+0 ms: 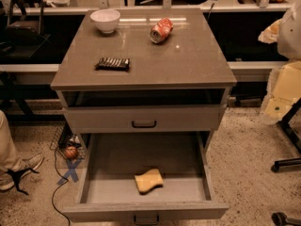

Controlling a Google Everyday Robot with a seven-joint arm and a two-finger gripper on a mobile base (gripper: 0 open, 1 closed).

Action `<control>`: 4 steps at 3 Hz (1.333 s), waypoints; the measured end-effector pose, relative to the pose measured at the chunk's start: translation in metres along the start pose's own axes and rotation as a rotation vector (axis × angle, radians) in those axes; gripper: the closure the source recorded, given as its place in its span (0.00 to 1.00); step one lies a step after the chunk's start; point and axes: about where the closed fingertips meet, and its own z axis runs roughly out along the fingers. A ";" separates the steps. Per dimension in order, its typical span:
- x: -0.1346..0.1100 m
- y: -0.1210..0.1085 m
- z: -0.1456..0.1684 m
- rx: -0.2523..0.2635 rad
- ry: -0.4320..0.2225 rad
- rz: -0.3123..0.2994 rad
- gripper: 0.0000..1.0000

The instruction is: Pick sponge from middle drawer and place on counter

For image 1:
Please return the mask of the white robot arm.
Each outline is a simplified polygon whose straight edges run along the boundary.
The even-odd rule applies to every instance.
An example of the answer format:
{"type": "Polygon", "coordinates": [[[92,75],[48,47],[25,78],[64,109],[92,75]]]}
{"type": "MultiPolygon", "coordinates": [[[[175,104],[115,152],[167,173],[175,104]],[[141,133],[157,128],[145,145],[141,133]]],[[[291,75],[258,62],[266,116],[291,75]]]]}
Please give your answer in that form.
{"type": "Polygon", "coordinates": [[[263,38],[275,39],[277,51],[289,59],[270,72],[267,94],[261,104],[261,121],[275,124],[301,98],[301,1],[295,1],[271,29],[262,32],[260,40],[263,38]]]}

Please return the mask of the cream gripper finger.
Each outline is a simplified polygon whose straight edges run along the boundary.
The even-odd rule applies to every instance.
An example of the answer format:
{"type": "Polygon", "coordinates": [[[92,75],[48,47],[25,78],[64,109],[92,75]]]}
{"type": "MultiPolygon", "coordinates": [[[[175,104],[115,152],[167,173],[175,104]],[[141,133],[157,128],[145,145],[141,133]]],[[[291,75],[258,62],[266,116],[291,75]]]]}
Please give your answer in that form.
{"type": "Polygon", "coordinates": [[[277,36],[279,31],[279,25],[281,20],[276,20],[267,28],[265,28],[258,36],[258,41],[271,44],[277,42],[277,36]]]}

